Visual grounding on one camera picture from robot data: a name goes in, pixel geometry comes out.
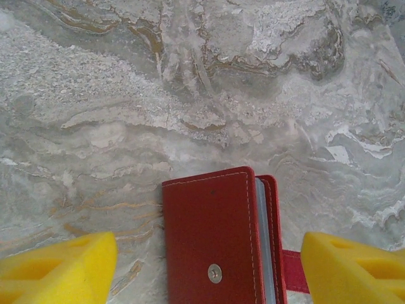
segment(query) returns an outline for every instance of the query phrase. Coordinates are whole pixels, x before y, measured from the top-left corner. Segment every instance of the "red leather wallet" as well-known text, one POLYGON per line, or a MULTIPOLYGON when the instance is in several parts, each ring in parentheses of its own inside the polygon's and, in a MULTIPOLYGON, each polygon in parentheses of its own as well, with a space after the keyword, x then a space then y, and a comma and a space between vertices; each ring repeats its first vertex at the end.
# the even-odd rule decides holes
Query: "red leather wallet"
MULTIPOLYGON (((283 250, 277 183, 264 184, 276 304, 309 293, 300 254, 283 250)), ((260 250, 256 177, 231 168, 162 183, 170 304, 269 304, 260 250)))

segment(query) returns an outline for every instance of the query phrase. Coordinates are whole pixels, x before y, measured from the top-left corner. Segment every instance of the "red wallet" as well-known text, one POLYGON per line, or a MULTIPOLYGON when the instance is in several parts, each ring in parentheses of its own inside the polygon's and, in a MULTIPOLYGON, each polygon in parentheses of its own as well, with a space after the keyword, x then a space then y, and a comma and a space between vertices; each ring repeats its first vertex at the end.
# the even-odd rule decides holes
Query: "red wallet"
POLYGON ((170 304, 287 304, 286 290, 309 293, 300 253, 282 249, 274 177, 239 167, 169 180, 162 188, 170 304))

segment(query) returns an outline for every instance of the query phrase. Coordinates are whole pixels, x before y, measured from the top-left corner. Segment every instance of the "gray marble floor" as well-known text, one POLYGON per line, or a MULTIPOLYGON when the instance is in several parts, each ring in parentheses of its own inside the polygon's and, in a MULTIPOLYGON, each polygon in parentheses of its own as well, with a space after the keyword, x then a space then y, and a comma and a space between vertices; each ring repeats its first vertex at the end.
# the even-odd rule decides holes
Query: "gray marble floor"
POLYGON ((382 0, 381 11, 405 60, 405 0, 382 0))
POLYGON ((0 0, 0 257, 112 230, 109 303, 166 303, 159 184, 238 165, 278 179, 285 248, 306 231, 403 248, 405 65, 384 14, 0 0))

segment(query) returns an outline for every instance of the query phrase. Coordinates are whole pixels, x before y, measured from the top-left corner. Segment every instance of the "wallet stitching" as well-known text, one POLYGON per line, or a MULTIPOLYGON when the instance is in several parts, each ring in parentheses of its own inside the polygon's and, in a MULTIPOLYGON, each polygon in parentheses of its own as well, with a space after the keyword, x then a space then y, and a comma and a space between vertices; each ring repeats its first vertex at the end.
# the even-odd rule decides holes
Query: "wallet stitching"
POLYGON ((276 291, 276 301, 277 301, 277 303, 280 303, 280 292, 278 290, 278 275, 277 275, 277 268, 276 268, 276 262, 275 262, 276 256, 275 256, 275 238, 274 238, 274 233, 273 233, 273 201, 271 199, 271 187, 270 187, 270 183, 267 180, 262 180, 262 181, 268 186, 268 189, 270 192, 270 197, 269 197, 270 213, 271 213, 271 215, 270 215, 270 225, 271 225, 270 235, 271 235, 271 245, 273 246, 273 248, 271 248, 271 249, 274 254, 274 258, 271 259, 271 263, 273 264, 273 273, 275 274, 273 277, 275 278, 274 285, 275 285, 275 291, 276 291))
POLYGON ((174 185, 179 185, 179 184, 189 184, 191 182, 200 182, 200 181, 207 181, 210 179, 217 179, 220 177, 227 177, 231 175, 240 175, 244 174, 246 177, 246 198, 247 198, 247 214, 249 216, 249 240, 251 242, 251 257, 252 257, 252 271, 253 271, 253 290, 254 290, 254 303, 257 304, 258 302, 258 296, 257 296, 257 290, 256 290, 256 269, 254 267, 254 257, 253 257, 253 243, 252 243, 252 221, 251 221, 251 200, 249 199, 249 183, 247 179, 247 173, 246 172, 236 172, 236 173, 229 173, 229 174, 223 174, 223 175, 216 175, 216 176, 211 176, 211 177, 206 177, 206 178, 200 178, 200 179, 192 179, 192 180, 185 180, 183 182, 173 182, 171 184, 166 184, 162 187, 168 187, 168 186, 174 186, 174 185))

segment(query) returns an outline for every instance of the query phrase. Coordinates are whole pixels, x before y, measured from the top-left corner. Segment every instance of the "card holder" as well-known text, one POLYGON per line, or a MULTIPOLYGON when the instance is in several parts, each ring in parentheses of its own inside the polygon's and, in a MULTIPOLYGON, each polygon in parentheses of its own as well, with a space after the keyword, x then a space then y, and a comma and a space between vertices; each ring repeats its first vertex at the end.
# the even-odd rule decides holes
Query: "card holder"
POLYGON ((231 168, 166 181, 162 193, 170 304, 285 304, 286 290, 309 293, 299 253, 282 249, 272 176, 231 168))

